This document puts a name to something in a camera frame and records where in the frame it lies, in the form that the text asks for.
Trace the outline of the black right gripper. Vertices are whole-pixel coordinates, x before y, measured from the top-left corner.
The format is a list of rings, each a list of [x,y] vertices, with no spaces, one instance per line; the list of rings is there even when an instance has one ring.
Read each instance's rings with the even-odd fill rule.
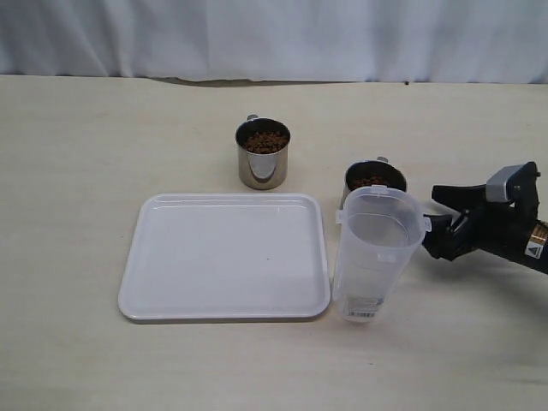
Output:
[[[423,247],[455,260],[475,249],[546,274],[547,223],[539,220],[537,164],[505,166],[483,185],[434,185],[436,203],[461,214],[425,215]]]

